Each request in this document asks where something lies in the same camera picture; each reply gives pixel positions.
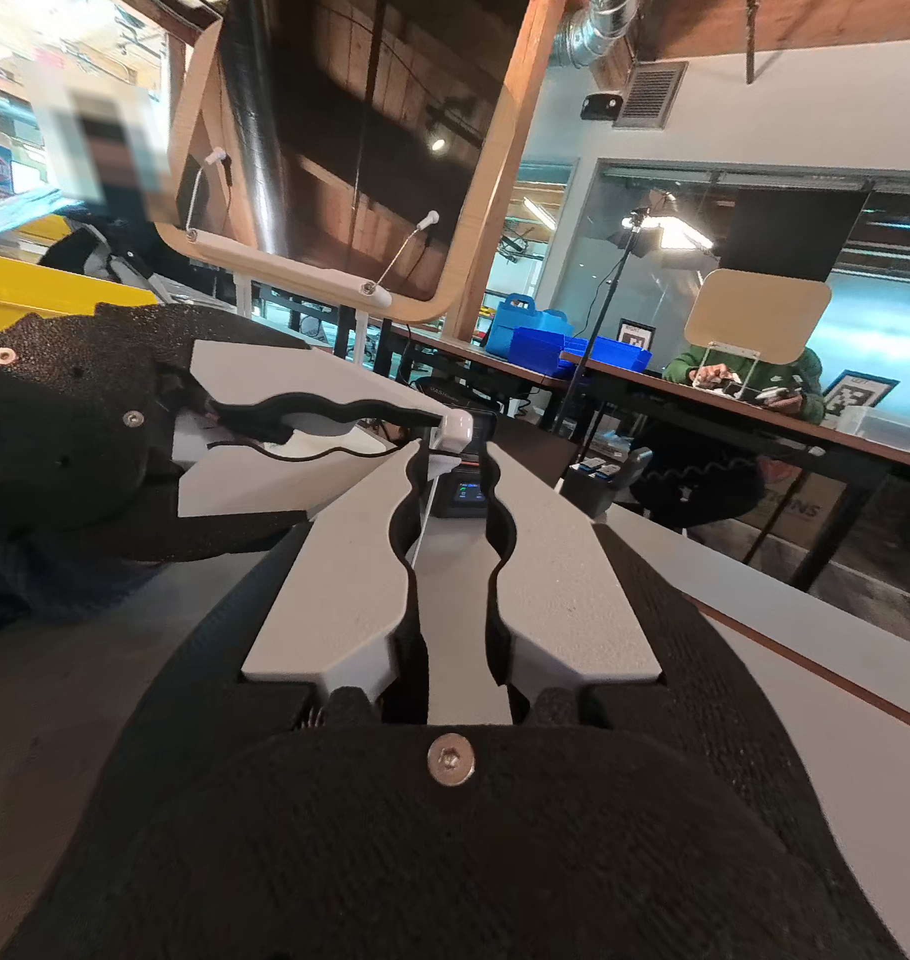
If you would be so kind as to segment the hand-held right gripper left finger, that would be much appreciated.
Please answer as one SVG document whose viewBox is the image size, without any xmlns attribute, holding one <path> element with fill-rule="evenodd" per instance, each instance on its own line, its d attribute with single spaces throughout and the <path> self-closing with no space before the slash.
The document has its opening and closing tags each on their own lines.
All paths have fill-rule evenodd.
<svg viewBox="0 0 910 960">
<path fill-rule="evenodd" d="M 309 684 L 322 705 L 355 688 L 389 723 L 427 723 L 409 559 L 427 467 L 425 443 L 411 441 L 316 516 L 243 663 L 248 682 Z"/>
</svg>

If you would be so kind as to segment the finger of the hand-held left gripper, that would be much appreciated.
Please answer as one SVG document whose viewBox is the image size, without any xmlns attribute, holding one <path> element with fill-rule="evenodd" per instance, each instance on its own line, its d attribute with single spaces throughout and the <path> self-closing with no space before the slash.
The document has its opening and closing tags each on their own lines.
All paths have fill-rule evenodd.
<svg viewBox="0 0 910 960">
<path fill-rule="evenodd" d="M 172 460 L 181 519 L 304 512 L 314 516 L 378 468 L 395 448 L 358 426 L 341 435 L 295 430 L 282 444 L 233 434 L 210 416 L 179 413 Z"/>
<path fill-rule="evenodd" d="M 463 443 L 463 410 L 316 347 L 197 340 L 189 374 L 220 423 L 270 442 L 282 427 L 322 434 L 366 420 Z"/>
</svg>

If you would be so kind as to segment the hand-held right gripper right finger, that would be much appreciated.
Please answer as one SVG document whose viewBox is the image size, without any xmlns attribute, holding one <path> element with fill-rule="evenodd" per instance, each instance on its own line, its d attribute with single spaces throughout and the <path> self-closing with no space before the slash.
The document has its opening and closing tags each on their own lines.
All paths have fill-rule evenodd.
<svg viewBox="0 0 910 960">
<path fill-rule="evenodd" d="M 599 686 L 663 674 L 599 539 L 599 527 L 504 448 L 485 446 L 485 656 L 521 724 L 547 690 L 579 701 Z"/>
</svg>

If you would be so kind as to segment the yellow plastic bin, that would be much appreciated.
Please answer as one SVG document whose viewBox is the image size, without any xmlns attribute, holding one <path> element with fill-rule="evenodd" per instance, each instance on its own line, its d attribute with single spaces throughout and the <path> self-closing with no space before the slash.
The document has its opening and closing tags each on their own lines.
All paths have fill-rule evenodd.
<svg viewBox="0 0 910 960">
<path fill-rule="evenodd" d="M 29 314 L 93 314 L 96 306 L 154 306 L 151 292 L 0 256 L 0 331 Z"/>
</svg>

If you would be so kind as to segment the person's left forearm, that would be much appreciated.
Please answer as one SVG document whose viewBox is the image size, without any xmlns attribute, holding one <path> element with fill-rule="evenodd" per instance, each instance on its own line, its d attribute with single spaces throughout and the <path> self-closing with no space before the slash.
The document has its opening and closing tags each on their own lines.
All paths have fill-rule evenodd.
<svg viewBox="0 0 910 960">
<path fill-rule="evenodd" d="M 0 542 L 0 631 L 28 619 L 86 620 L 144 588 L 164 564 L 73 556 L 50 544 Z"/>
</svg>

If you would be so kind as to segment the white mirror stand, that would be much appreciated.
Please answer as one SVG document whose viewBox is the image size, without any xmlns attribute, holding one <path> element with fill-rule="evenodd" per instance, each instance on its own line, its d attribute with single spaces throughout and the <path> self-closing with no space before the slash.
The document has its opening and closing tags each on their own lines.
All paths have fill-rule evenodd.
<svg viewBox="0 0 910 960">
<path fill-rule="evenodd" d="M 226 194 L 223 213 L 229 215 L 232 212 L 234 188 L 230 186 L 227 177 L 229 160 L 225 151 L 218 149 L 202 164 L 196 165 L 185 225 L 175 231 L 176 237 L 168 240 L 168 244 L 175 247 L 181 243 L 181 250 L 186 256 L 233 273 L 236 284 L 242 287 L 242 291 L 236 295 L 239 305 L 248 294 L 251 283 L 258 282 L 305 299 L 354 309 L 358 328 L 356 337 L 359 339 L 364 337 L 367 326 L 375 321 L 384 327 L 392 323 L 397 328 L 408 330 L 424 325 L 423 321 L 405 314 L 405 298 L 389 291 L 385 287 L 385 281 L 414 238 L 421 236 L 422 250 L 428 250 L 430 242 L 427 235 L 435 229 L 440 220 L 437 210 L 429 211 L 412 227 L 389 265 L 377 278 L 306 265 L 265 253 L 220 233 L 201 229 L 202 217 L 198 197 L 202 184 L 206 185 L 209 198 L 214 196 L 217 184 L 224 186 Z"/>
</svg>

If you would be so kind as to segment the black battery charger case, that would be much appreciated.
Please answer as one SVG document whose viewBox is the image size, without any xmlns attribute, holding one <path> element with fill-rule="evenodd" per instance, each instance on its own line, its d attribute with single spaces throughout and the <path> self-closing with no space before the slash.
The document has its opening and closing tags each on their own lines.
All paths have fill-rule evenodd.
<svg viewBox="0 0 910 960">
<path fill-rule="evenodd" d="M 641 447 L 619 462 L 606 462 L 601 458 L 575 462 L 564 474 L 559 494 L 591 520 L 598 521 L 617 496 L 641 478 L 652 459 L 653 451 Z"/>
<path fill-rule="evenodd" d="M 497 413 L 470 409 L 473 430 L 471 440 L 457 454 L 458 461 L 446 467 L 434 479 L 428 513 L 438 519 L 477 520 L 487 511 L 487 499 L 481 486 L 481 457 L 497 428 Z"/>
</svg>

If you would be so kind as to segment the black wavy-back chair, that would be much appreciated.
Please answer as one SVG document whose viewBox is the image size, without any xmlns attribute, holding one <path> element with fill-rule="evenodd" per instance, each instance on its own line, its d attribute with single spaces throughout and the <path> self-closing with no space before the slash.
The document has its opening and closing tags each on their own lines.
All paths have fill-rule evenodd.
<svg viewBox="0 0 910 960">
<path fill-rule="evenodd" d="M 629 490 L 652 522 L 690 529 L 736 519 L 765 496 L 765 482 L 752 451 L 654 421 L 630 450 L 652 451 L 652 460 Z"/>
</svg>

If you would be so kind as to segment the light blue tote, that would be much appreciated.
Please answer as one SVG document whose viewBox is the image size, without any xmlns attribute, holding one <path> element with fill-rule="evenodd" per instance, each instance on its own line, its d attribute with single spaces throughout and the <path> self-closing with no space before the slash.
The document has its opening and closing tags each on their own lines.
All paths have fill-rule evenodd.
<svg viewBox="0 0 910 960">
<path fill-rule="evenodd" d="M 510 345 L 517 328 L 540 330 L 574 336 L 568 316 L 554 309 L 537 309 L 533 297 L 509 294 L 495 309 L 494 317 L 483 338 L 482 348 L 490 355 L 508 359 Z"/>
</svg>

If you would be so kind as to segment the dark blue storage bin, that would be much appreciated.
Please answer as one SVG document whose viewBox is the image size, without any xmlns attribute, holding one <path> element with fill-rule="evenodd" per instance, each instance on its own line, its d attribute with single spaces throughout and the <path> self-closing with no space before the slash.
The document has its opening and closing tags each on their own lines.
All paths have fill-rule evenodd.
<svg viewBox="0 0 910 960">
<path fill-rule="evenodd" d="M 587 339 L 563 338 L 564 352 L 579 358 L 585 355 L 588 345 Z M 648 368 L 652 353 L 629 342 L 598 337 L 593 343 L 589 359 L 606 366 L 642 373 Z"/>
<path fill-rule="evenodd" d="M 519 326 L 511 335 L 508 362 L 544 378 L 569 380 L 577 363 L 565 360 L 563 354 L 581 357 L 587 345 L 587 339 Z"/>
</svg>

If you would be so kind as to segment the cardboard box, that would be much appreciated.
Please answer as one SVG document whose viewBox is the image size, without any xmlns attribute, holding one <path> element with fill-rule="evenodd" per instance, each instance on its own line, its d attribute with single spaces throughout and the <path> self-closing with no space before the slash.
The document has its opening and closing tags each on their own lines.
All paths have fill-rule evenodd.
<svg viewBox="0 0 910 960">
<path fill-rule="evenodd" d="M 800 475 L 801 471 L 795 466 L 775 468 L 768 476 L 763 498 L 740 520 L 761 529 L 783 504 L 784 509 L 770 533 L 796 546 L 813 546 L 845 493 L 846 485 L 812 473 L 806 474 L 804 481 L 797 484 Z"/>
</svg>

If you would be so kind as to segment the long wooden-edged desk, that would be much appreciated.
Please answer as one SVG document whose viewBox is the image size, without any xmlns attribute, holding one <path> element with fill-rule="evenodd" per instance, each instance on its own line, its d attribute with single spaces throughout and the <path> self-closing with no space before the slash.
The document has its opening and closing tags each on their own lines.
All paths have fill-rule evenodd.
<svg viewBox="0 0 910 960">
<path fill-rule="evenodd" d="M 554 424 L 567 380 L 439 334 L 387 320 L 381 325 L 374 360 L 377 374 L 408 383 L 413 366 L 422 364 L 497 402 L 523 400 L 533 390 L 544 390 L 549 402 L 538 424 L 541 429 Z M 587 368 L 590 374 L 582 390 L 592 404 L 610 403 L 845 484 L 837 508 L 788 582 L 794 589 L 811 590 L 889 476 L 910 479 L 907 451 L 594 359 Z"/>
</svg>

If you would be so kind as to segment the studio light on stand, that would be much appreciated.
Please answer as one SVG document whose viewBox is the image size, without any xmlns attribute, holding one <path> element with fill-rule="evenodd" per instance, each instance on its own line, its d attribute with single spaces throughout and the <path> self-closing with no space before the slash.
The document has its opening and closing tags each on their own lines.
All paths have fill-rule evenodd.
<svg viewBox="0 0 910 960">
<path fill-rule="evenodd" d="M 635 253 L 636 247 L 639 246 L 642 234 L 651 234 L 656 231 L 662 231 L 663 233 L 668 231 L 669 234 L 675 234 L 677 238 L 688 244 L 690 250 L 698 251 L 701 254 L 710 254 L 713 251 L 713 240 L 709 239 L 708 235 L 700 228 L 691 225 L 679 213 L 678 199 L 674 193 L 665 189 L 654 188 L 649 192 L 644 204 L 631 210 L 629 216 L 622 222 L 622 233 L 626 238 L 623 252 L 612 271 L 605 298 L 593 325 L 589 327 L 589 336 L 585 348 L 578 358 L 566 393 L 552 422 L 552 434 L 555 436 L 560 436 L 562 433 L 566 414 L 568 414 L 569 408 L 573 406 L 576 392 L 583 379 L 586 366 L 592 358 L 595 343 L 607 312 L 617 294 L 628 260 Z"/>
</svg>

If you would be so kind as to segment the clear plastic box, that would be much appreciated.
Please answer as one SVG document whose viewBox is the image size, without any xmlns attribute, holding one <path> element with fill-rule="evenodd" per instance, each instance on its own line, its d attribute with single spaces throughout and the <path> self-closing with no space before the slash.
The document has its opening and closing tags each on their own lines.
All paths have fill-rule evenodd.
<svg viewBox="0 0 910 960">
<path fill-rule="evenodd" d="M 851 405 L 838 416 L 836 429 L 849 436 L 910 453 L 910 416 L 879 407 Z"/>
</svg>

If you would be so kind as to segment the black square panel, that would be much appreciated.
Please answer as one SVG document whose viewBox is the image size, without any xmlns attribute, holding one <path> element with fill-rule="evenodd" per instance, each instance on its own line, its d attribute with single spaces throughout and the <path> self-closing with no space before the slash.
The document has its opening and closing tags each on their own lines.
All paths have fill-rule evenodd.
<svg viewBox="0 0 910 960">
<path fill-rule="evenodd" d="M 869 196 L 866 190 L 740 188 L 718 266 L 826 282 Z"/>
</svg>

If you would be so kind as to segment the plain wooden post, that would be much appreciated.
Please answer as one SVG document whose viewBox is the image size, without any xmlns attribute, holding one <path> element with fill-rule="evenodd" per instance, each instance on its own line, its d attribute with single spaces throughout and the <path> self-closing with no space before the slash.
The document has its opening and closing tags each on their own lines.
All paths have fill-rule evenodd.
<svg viewBox="0 0 910 960">
<path fill-rule="evenodd" d="M 442 332 L 468 342 L 494 264 L 564 1 L 529 2 L 438 295 Z"/>
</svg>

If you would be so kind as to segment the wall vent grille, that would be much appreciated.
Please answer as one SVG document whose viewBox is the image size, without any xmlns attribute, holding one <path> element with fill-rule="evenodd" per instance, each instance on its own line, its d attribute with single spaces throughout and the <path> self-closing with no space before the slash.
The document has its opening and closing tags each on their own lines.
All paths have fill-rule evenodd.
<svg viewBox="0 0 910 960">
<path fill-rule="evenodd" d="M 625 130 L 663 130 L 688 67 L 687 60 L 644 62 L 635 66 L 613 126 Z"/>
</svg>

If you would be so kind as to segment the silver elbow air duct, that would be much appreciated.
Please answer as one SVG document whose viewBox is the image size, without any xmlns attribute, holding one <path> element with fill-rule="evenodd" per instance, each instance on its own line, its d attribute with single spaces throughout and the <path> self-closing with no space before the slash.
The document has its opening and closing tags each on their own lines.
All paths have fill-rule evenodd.
<svg viewBox="0 0 910 960">
<path fill-rule="evenodd" d="M 563 14 L 553 39 L 548 66 L 584 69 L 602 60 L 626 36 L 638 1 L 589 1 Z"/>
</svg>

